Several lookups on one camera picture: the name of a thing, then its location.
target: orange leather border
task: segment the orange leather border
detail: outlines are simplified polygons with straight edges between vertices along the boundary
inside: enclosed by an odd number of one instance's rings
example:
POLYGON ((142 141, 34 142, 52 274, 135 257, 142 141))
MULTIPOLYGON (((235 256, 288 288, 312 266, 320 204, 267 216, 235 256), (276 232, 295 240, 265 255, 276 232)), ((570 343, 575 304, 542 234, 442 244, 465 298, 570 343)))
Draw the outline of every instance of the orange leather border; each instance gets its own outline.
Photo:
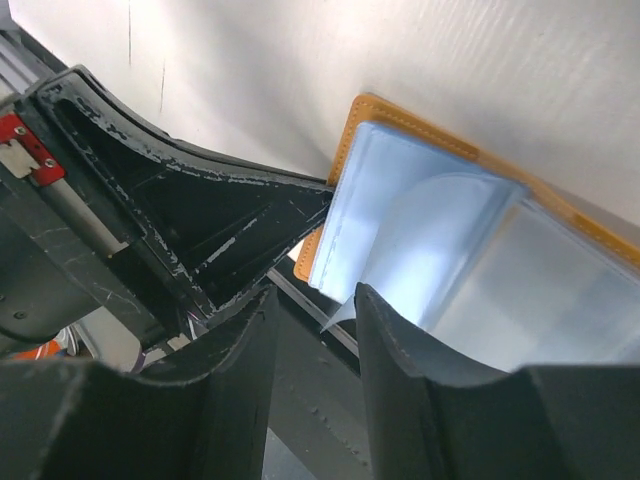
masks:
MULTIPOLYGON (((478 147, 375 95, 358 95, 353 101, 342 138, 340 139, 340 146, 329 173, 329 179, 327 180, 329 185, 337 185, 344 162, 351 148, 356 127, 359 123, 365 121, 381 123, 396 128, 426 143, 482 165, 487 170, 528 185, 543 207, 567 224, 589 236, 623 262, 640 268, 640 250, 638 248, 572 207, 539 178, 510 164, 506 160, 483 152, 478 147)), ((309 281, 313 259, 318 250, 321 235, 322 227, 311 233, 304 241, 294 268, 294 274, 300 280, 309 281)))

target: red bracket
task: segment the red bracket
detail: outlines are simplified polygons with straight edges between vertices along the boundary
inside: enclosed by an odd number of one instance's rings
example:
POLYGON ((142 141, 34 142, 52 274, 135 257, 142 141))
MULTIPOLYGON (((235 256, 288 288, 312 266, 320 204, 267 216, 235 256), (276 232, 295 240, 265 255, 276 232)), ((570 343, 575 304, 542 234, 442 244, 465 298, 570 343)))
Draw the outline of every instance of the red bracket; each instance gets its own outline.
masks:
POLYGON ((0 117, 0 143, 9 143, 10 140, 20 142, 40 165, 40 168, 31 173, 38 185, 44 187, 64 177, 64 169, 15 113, 0 117))

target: brown leather wallet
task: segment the brown leather wallet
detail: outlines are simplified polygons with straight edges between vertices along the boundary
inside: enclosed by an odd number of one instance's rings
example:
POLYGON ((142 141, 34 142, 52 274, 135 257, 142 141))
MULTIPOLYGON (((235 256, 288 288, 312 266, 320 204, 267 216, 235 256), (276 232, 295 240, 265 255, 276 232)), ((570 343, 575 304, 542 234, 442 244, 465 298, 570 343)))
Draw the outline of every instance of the brown leather wallet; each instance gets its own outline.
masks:
MULTIPOLYGON (((353 101, 347 123, 342 132, 338 152, 329 173, 329 179, 327 180, 329 185, 337 185, 351 148, 356 127, 360 122, 365 121, 393 127, 470 162, 477 163, 487 170, 526 184, 531 188, 536 200, 543 207, 564 220, 568 225, 583 232, 603 248, 619 257, 624 263, 640 268, 640 250, 638 248, 572 207, 539 178, 521 170, 506 160, 483 152, 478 147, 375 95, 358 95, 353 101)), ((321 235, 322 227, 314 231, 304 241, 294 268, 294 274, 300 280, 309 281, 313 259, 318 250, 321 235)))

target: table surface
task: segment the table surface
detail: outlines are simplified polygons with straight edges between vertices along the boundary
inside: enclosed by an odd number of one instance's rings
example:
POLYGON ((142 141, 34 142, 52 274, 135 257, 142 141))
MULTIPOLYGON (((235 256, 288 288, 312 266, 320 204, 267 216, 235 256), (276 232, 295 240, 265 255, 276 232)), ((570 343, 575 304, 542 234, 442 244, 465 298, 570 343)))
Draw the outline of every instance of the table surface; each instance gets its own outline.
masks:
POLYGON ((640 225, 640 3, 38 0, 14 20, 175 137, 326 177, 381 95, 640 225))

